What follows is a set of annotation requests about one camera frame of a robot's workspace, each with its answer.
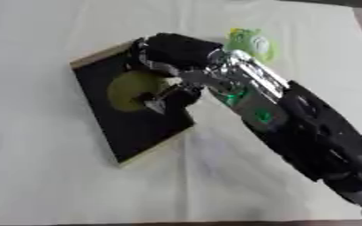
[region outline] circular disc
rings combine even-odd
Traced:
[[[163,79],[150,72],[129,71],[116,76],[107,87],[107,97],[114,109],[131,112],[145,106],[135,100],[143,93],[157,94]]]

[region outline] white tabletop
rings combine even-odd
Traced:
[[[0,0],[0,224],[360,218],[209,94],[191,131],[117,168],[68,62],[176,32],[261,28],[269,64],[362,132],[362,32],[345,7],[274,1]]]

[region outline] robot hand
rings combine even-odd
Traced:
[[[129,66],[179,77],[141,101],[159,113],[193,104],[203,87],[286,162],[362,207],[362,135],[319,97],[241,50],[179,34],[138,39]]]

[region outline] wooden edge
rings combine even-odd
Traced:
[[[114,47],[111,47],[111,48],[96,52],[96,53],[94,53],[92,55],[82,57],[80,59],[72,61],[70,63],[70,66],[72,67],[72,69],[77,69],[77,68],[80,68],[82,66],[91,64],[93,62],[102,60],[104,58],[113,56],[113,55],[115,55],[117,53],[120,53],[120,52],[123,52],[123,51],[129,49],[129,47],[132,45],[133,42],[134,41],[124,42],[124,43],[119,44],[117,46],[114,46]]]

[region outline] white surface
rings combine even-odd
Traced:
[[[270,66],[362,131],[362,32],[351,9],[272,1],[0,0],[0,224],[360,218],[205,94],[196,127],[124,169],[69,60],[157,32],[222,40],[262,28]]]

